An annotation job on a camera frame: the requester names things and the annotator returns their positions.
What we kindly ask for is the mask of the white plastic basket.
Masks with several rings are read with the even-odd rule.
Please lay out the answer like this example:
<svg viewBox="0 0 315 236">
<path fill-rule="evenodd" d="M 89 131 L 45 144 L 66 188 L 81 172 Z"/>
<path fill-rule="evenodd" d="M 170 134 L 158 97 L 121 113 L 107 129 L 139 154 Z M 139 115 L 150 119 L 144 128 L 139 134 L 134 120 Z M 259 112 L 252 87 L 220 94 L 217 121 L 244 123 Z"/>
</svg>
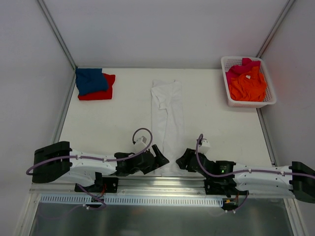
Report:
<svg viewBox="0 0 315 236">
<path fill-rule="evenodd" d="M 276 95 L 271 83 L 271 78 L 268 74 L 267 67 L 262 59 L 259 58 L 253 58 L 253 57 L 247 57 L 251 60 L 259 60 L 261 61 L 260 65 L 260 72 L 263 74 L 265 82 L 267 84 L 266 88 L 266 96 L 262 102 L 246 102 L 246 101 L 235 101 L 231 98 L 229 93 L 229 85 L 226 80 L 226 72 L 229 71 L 229 69 L 234 65 L 241 65 L 242 64 L 242 58 L 241 56 L 225 56 L 221 58 L 221 67 L 223 71 L 223 78 L 224 78 L 224 84 L 225 84 L 225 90 L 227 94 L 227 103 L 230 107 L 240 107 L 240 108 L 262 108 L 266 105 L 273 105 L 276 103 Z"/>
</svg>

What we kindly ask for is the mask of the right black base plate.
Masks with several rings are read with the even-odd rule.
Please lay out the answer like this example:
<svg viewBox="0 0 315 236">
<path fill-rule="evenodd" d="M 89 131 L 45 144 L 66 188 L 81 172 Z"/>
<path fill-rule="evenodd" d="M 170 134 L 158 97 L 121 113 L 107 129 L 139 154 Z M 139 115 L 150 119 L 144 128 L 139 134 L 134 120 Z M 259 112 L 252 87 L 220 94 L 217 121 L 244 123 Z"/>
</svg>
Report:
<svg viewBox="0 0 315 236">
<path fill-rule="evenodd" d="M 204 189 L 206 195 L 225 195 L 230 198 L 236 195 L 246 195 L 247 191 L 241 191 L 236 188 L 237 184 L 232 179 L 207 178 L 204 180 Z"/>
</svg>

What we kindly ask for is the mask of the pink t shirt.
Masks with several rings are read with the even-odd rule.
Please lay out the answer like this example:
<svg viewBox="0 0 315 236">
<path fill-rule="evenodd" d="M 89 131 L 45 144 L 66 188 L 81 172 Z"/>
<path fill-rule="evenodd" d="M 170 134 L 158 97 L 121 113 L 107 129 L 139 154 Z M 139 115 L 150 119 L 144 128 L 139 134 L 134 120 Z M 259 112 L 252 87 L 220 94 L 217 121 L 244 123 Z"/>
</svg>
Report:
<svg viewBox="0 0 315 236">
<path fill-rule="evenodd" d="M 241 65 L 234 65 L 229 69 L 228 72 L 225 73 L 228 85 L 231 84 L 231 80 L 233 78 L 237 78 L 241 74 L 251 71 L 253 67 L 258 66 L 258 68 L 260 68 L 260 65 L 261 65 L 261 61 L 259 60 L 251 60 L 250 58 L 242 58 Z"/>
</svg>

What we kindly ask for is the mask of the orange t shirt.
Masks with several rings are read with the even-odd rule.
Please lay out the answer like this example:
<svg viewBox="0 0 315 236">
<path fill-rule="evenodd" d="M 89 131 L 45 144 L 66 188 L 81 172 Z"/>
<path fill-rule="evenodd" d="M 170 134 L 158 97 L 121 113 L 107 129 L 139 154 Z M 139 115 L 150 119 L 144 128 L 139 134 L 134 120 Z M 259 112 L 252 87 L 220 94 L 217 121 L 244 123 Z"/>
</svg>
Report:
<svg viewBox="0 0 315 236">
<path fill-rule="evenodd" d="M 229 93 L 235 101 L 262 102 L 266 96 L 267 84 L 258 66 L 239 76 L 232 77 Z"/>
</svg>

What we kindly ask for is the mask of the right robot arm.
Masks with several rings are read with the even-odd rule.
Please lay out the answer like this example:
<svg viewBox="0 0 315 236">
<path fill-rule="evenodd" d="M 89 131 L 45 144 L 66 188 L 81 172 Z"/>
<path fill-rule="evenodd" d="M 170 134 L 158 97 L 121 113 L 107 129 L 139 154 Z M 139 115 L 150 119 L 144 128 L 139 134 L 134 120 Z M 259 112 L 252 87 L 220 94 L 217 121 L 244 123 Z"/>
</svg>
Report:
<svg viewBox="0 0 315 236">
<path fill-rule="evenodd" d="M 188 148 L 176 163 L 181 170 L 204 176 L 207 195 L 231 197 L 249 193 L 315 202 L 315 172 L 302 162 L 264 169 L 233 161 L 210 161 L 204 154 Z"/>
</svg>

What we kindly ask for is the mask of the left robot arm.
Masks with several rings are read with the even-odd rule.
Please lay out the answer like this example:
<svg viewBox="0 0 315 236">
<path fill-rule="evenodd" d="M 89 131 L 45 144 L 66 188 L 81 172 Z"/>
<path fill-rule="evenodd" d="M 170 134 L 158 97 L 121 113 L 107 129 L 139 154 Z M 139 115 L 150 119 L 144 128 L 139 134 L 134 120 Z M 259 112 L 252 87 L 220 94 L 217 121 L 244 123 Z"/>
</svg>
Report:
<svg viewBox="0 0 315 236">
<path fill-rule="evenodd" d="M 34 164 L 27 175 L 33 183 L 66 181 L 97 192 L 106 176 L 127 177 L 137 172 L 146 175 L 169 163 L 157 145 L 147 143 L 144 137 L 133 145 L 134 152 L 96 155 L 73 150 L 67 141 L 58 142 L 35 151 Z"/>
</svg>

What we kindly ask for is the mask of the aluminium frame post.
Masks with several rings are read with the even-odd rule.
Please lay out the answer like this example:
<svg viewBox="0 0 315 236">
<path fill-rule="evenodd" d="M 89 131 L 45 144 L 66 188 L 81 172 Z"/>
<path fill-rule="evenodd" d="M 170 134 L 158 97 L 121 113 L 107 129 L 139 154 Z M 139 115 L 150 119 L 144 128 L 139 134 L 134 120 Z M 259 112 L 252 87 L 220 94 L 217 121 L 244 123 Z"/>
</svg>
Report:
<svg viewBox="0 0 315 236">
<path fill-rule="evenodd" d="M 287 0 L 284 7 L 280 11 L 278 17 L 276 18 L 274 24 L 272 25 L 269 33 L 267 34 L 266 38 L 264 39 L 260 49 L 258 50 L 256 57 L 261 58 L 264 53 L 267 51 L 269 45 L 271 44 L 273 38 L 275 37 L 277 31 L 279 30 L 282 23 L 285 21 L 288 13 L 293 8 L 297 0 Z"/>
<path fill-rule="evenodd" d="M 61 50 L 63 51 L 67 61 L 69 62 L 71 68 L 73 70 L 75 70 L 75 68 L 77 67 L 76 63 L 75 63 L 66 43 L 65 43 L 65 41 L 64 41 L 64 39 L 63 39 L 59 29 L 58 29 L 58 26 L 57 26 L 57 24 L 56 24 L 56 22 L 52 16 L 50 10 L 48 9 L 46 2 L 44 0 L 36 0 L 35 2 L 37 3 L 40 11 L 42 12 L 46 22 L 48 23 L 54 37 L 56 38 Z"/>
</svg>

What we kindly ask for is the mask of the folded blue t shirt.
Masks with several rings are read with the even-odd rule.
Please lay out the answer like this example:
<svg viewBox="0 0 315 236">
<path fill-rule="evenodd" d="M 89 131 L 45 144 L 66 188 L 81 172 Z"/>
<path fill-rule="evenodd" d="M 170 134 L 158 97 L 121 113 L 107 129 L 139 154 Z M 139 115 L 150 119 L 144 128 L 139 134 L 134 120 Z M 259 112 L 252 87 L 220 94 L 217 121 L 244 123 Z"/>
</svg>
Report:
<svg viewBox="0 0 315 236">
<path fill-rule="evenodd" d="M 101 68 L 76 68 L 75 75 L 75 82 L 80 96 L 98 91 L 107 91 L 109 88 Z"/>
</svg>

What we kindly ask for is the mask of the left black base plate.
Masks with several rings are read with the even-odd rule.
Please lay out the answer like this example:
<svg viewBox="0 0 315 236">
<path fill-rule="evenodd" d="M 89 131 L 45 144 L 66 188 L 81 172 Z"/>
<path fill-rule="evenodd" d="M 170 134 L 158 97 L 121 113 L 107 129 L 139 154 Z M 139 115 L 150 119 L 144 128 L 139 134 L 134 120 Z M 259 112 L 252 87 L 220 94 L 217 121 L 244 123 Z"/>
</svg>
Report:
<svg viewBox="0 0 315 236">
<path fill-rule="evenodd" d="M 89 193 L 117 193 L 119 179 L 114 176 L 103 176 L 97 173 L 95 180 L 87 186 L 82 186 Z"/>
</svg>

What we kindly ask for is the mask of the aluminium mounting rail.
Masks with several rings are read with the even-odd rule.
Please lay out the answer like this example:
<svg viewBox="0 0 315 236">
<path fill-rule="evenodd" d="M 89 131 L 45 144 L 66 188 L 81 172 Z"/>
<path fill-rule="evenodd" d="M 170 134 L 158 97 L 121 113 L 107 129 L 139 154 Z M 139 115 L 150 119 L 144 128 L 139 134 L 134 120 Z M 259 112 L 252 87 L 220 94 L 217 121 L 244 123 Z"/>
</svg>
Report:
<svg viewBox="0 0 315 236">
<path fill-rule="evenodd" d="M 119 179 L 117 195 L 137 195 L 137 196 L 169 196 L 169 197 L 193 197 L 206 196 L 204 189 L 204 180 L 202 177 L 117 177 Z M 249 196 L 254 198 L 270 199 L 294 199 L 291 191 L 285 190 L 276 184 L 268 187 L 259 184 L 258 187 L 264 187 L 261 190 L 249 191 Z M 66 182 L 65 180 L 56 180 L 51 183 L 32 183 L 31 193 L 84 193 L 77 183 Z M 226 197 L 225 195 L 208 195 L 213 197 Z"/>
</svg>

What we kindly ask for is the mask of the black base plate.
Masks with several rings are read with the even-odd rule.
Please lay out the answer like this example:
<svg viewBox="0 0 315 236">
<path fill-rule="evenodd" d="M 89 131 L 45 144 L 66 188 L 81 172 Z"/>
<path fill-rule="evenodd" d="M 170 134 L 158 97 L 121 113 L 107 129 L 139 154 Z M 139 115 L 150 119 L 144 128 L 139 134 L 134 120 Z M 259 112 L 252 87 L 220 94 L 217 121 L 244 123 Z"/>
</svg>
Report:
<svg viewBox="0 0 315 236">
<path fill-rule="evenodd" d="M 95 180 L 87 186 L 82 186 L 89 193 L 117 193 L 119 179 L 114 176 L 103 176 L 97 173 Z"/>
<path fill-rule="evenodd" d="M 204 180 L 204 189 L 206 195 L 225 195 L 230 198 L 236 195 L 246 195 L 247 191 L 241 191 L 236 188 L 237 184 L 232 179 L 207 178 Z"/>
</svg>

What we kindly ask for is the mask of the folded red t shirt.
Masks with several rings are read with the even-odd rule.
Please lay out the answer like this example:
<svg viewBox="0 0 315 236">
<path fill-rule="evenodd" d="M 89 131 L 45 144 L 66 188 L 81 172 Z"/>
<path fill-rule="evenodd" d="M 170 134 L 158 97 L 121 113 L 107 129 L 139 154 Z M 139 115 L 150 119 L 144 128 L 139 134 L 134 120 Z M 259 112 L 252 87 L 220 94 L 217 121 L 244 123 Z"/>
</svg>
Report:
<svg viewBox="0 0 315 236">
<path fill-rule="evenodd" d="M 78 95 L 80 101 L 92 101 L 92 100 L 111 100 L 113 97 L 113 85 L 116 80 L 116 75 L 103 73 L 104 78 L 108 82 L 109 88 L 106 91 L 96 91 L 88 93 L 86 95 Z"/>
</svg>

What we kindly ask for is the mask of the left aluminium frame post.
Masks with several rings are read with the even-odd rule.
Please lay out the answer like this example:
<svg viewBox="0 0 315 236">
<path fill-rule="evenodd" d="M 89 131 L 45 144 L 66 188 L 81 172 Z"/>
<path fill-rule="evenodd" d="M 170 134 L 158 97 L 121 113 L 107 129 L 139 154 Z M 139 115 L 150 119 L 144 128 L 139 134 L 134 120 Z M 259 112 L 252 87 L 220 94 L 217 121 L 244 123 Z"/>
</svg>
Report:
<svg viewBox="0 0 315 236">
<path fill-rule="evenodd" d="M 46 22 L 48 23 L 54 37 L 56 38 L 61 50 L 63 51 L 67 61 L 69 62 L 71 68 L 73 70 L 75 70 L 75 68 L 77 67 L 76 63 L 75 63 L 66 43 L 65 43 L 65 41 L 64 41 L 64 39 L 63 39 L 59 29 L 58 29 L 58 26 L 57 26 L 57 24 L 56 24 L 56 22 L 52 16 L 50 10 L 48 9 L 46 2 L 44 0 L 36 0 L 35 2 L 37 3 L 40 11 L 42 12 Z"/>
</svg>

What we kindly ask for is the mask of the right aluminium frame post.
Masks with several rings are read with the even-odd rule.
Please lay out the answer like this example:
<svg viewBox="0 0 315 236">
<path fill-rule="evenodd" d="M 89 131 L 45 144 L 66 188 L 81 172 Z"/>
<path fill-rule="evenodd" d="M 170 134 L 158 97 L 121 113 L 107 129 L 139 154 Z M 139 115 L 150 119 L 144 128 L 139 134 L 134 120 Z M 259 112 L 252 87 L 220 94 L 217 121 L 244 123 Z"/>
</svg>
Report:
<svg viewBox="0 0 315 236">
<path fill-rule="evenodd" d="M 282 23 L 285 21 L 288 13 L 293 8 L 297 0 L 287 0 L 284 7 L 280 11 L 278 17 L 276 18 L 274 24 L 272 25 L 269 33 L 267 34 L 266 38 L 264 39 L 260 49 L 258 50 L 256 57 L 261 58 L 264 53 L 267 51 L 269 45 L 271 44 L 273 38 L 275 37 L 277 31 L 279 30 Z"/>
</svg>

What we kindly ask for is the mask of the white t shirt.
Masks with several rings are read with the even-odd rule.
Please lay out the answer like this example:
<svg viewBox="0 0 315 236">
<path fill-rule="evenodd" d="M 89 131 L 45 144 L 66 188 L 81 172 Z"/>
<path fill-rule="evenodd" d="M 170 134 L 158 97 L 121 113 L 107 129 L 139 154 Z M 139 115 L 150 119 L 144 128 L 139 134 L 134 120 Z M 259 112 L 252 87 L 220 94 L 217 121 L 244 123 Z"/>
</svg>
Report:
<svg viewBox="0 0 315 236">
<path fill-rule="evenodd" d="M 182 83 L 154 80 L 151 95 L 153 140 L 169 160 L 155 174 L 162 177 L 183 176 L 184 171 L 176 164 L 186 150 Z"/>
</svg>

